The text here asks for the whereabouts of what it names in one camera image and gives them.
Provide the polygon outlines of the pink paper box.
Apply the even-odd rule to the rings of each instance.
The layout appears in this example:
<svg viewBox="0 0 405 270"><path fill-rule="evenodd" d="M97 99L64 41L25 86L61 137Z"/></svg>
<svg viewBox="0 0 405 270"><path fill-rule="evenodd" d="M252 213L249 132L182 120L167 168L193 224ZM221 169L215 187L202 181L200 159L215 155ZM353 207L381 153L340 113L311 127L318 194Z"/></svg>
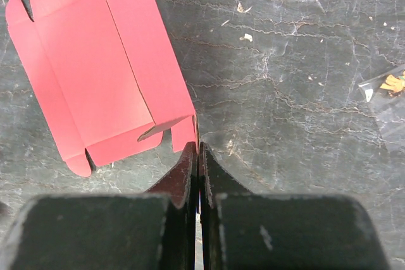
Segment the pink paper box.
<svg viewBox="0 0 405 270"><path fill-rule="evenodd" d="M9 0L8 32L76 175L197 140L189 91L155 0Z"/></svg>

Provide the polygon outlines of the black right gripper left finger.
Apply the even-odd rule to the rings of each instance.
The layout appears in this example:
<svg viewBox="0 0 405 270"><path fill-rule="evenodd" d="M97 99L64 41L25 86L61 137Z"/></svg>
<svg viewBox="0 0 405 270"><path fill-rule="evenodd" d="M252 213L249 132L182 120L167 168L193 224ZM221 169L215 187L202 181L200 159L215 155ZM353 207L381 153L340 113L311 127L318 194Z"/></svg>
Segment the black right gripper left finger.
<svg viewBox="0 0 405 270"><path fill-rule="evenodd" d="M42 195L1 245L2 269L194 269L197 149L143 193Z"/></svg>

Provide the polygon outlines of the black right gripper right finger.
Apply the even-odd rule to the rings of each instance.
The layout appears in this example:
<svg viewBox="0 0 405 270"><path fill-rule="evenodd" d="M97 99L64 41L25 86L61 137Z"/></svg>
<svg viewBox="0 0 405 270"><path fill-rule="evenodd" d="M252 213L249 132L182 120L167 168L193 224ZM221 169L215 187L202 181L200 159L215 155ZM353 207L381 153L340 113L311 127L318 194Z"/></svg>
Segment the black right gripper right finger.
<svg viewBox="0 0 405 270"><path fill-rule="evenodd" d="M365 208L336 194L255 194L199 148L206 269L388 269Z"/></svg>

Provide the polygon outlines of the brown debris bit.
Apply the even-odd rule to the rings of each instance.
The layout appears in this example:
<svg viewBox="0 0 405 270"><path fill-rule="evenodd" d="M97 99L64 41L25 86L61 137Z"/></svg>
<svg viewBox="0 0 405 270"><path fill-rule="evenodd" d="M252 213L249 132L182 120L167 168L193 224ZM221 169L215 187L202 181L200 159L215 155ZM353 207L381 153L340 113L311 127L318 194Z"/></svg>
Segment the brown debris bit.
<svg viewBox="0 0 405 270"><path fill-rule="evenodd" d="M393 68L377 77L358 85L366 102L370 102L376 93L386 92L390 97L399 96L404 91L404 65Z"/></svg>

